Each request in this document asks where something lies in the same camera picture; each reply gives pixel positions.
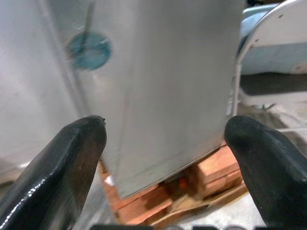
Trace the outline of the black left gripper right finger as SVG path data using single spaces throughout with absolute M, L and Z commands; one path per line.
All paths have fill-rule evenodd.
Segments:
M 281 132 L 244 115 L 230 118 L 224 139 L 268 227 L 306 227 L 307 159 Z

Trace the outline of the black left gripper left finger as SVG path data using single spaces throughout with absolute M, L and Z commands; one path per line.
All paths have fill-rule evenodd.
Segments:
M 98 115 L 63 127 L 1 199 L 1 229 L 72 229 L 83 210 L 106 140 L 105 120 Z

